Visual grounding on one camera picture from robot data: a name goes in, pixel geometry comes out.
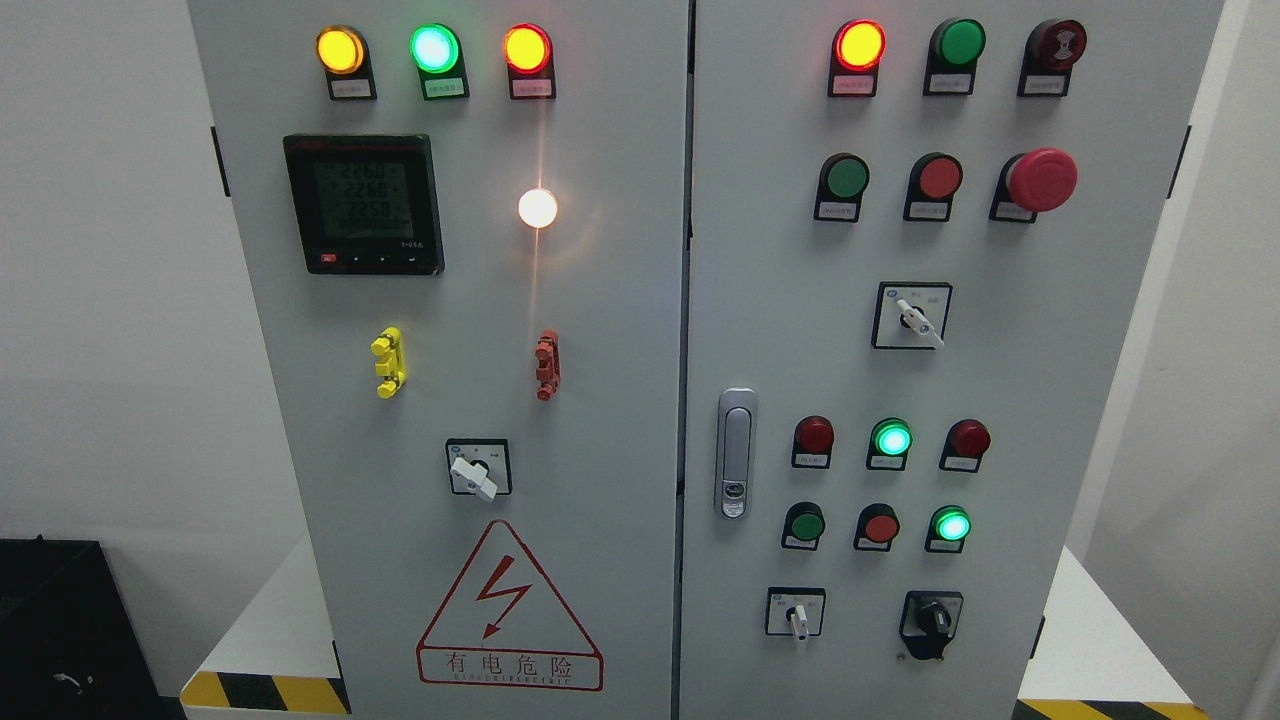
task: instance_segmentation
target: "yellow indicator light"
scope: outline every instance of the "yellow indicator light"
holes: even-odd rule
[[[534,74],[552,59],[552,40],[543,28],[532,23],[518,24],[507,31],[502,41],[507,64],[524,74]]]
[[[347,26],[330,26],[316,37],[316,56],[326,70],[349,76],[365,64],[365,41]]]
[[[854,20],[836,36],[836,59],[855,72],[869,70],[884,55],[884,28],[872,20]]]

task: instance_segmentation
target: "lcd display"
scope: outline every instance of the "lcd display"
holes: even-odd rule
[[[402,163],[312,164],[324,233],[332,240],[413,237]]]

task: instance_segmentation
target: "digital power meter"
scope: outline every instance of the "digital power meter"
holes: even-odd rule
[[[307,272],[434,275],[444,269],[425,135],[291,135],[284,158]]]

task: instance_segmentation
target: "red push button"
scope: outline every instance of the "red push button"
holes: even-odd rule
[[[942,200],[960,190],[960,163],[948,155],[934,158],[920,170],[920,192]]]
[[[867,521],[863,534],[872,542],[888,542],[897,537],[897,518],[877,515]]]
[[[1076,20],[1044,20],[1032,31],[1032,58],[1042,69],[1060,73],[1071,69],[1088,42],[1084,26]]]
[[[978,420],[960,420],[951,427],[947,443],[961,457],[982,457],[991,448],[991,433]]]
[[[1056,147],[1041,147],[1014,163],[1005,184],[1019,208],[1047,213],[1071,197],[1078,177],[1075,160],[1070,155]]]
[[[836,445],[836,430],[831,427],[831,420],[810,415],[796,425],[795,441],[810,455],[828,455]]]

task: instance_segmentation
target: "red indicator light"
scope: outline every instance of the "red indicator light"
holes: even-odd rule
[[[534,23],[521,23],[502,41],[507,64],[521,74],[538,74],[552,61],[552,38]]]
[[[836,443],[836,430],[831,427],[831,420],[810,415],[796,425],[795,439],[810,455],[827,455]]]
[[[836,35],[836,60],[845,69],[865,72],[879,64],[884,55],[884,28],[874,20],[845,23]]]
[[[960,420],[951,428],[947,442],[961,457],[982,457],[991,448],[991,433],[978,420]]]
[[[960,190],[960,163],[955,158],[934,158],[920,170],[920,192],[942,200]]]

